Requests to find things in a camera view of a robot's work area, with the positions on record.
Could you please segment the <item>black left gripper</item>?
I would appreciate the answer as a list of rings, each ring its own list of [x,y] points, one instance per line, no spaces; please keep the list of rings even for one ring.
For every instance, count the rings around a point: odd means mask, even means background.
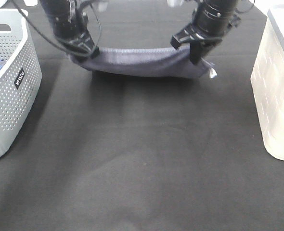
[[[87,28],[86,14],[54,15],[52,29],[56,40],[71,52],[80,53],[81,58],[95,58],[100,54]]]

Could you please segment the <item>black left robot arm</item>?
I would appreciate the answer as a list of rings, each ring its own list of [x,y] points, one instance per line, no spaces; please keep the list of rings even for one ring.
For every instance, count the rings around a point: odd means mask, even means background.
[[[82,59],[95,58],[100,54],[88,30],[89,21],[85,11],[92,3],[91,0],[40,1],[55,39],[67,53]]]

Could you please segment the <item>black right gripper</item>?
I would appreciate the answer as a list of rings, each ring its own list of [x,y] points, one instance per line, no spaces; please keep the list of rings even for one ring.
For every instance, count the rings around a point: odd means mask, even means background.
[[[172,35],[170,44],[179,49],[182,44],[189,43],[190,61],[196,65],[240,22],[240,17],[233,11],[199,6],[193,11],[191,22]]]

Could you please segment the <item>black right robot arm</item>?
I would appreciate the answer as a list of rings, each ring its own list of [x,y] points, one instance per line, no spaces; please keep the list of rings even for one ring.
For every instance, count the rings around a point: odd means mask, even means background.
[[[189,59],[198,64],[222,43],[232,27],[237,27],[240,21],[235,14],[238,3],[238,0],[198,0],[191,22],[171,37],[171,46],[177,50],[189,44]]]

